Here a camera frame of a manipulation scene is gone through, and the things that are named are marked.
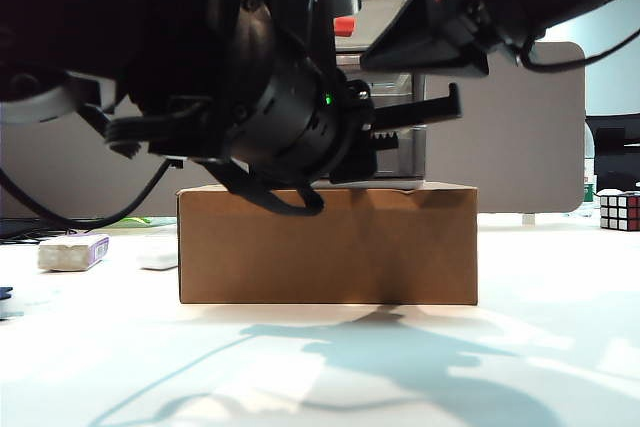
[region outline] white table surface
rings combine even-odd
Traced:
[[[640,233],[596,222],[481,216],[479,307],[181,305],[172,228],[0,247],[0,426],[636,427]]]

